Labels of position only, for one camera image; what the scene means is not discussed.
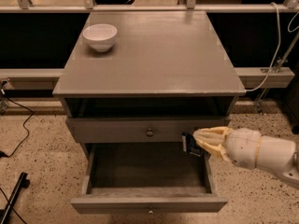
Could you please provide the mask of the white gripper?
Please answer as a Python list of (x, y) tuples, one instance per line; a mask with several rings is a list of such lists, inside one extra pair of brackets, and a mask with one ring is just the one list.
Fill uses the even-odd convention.
[(256, 166), (257, 147), (262, 138), (257, 131), (246, 128), (233, 131), (232, 128), (220, 126), (199, 129), (193, 137), (202, 149), (219, 160), (249, 170)]

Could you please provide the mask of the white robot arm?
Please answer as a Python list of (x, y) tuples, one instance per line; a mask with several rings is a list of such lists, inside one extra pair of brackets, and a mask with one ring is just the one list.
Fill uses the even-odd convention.
[(193, 133), (196, 144), (236, 167), (259, 169), (299, 189), (298, 145), (247, 128), (213, 127)]

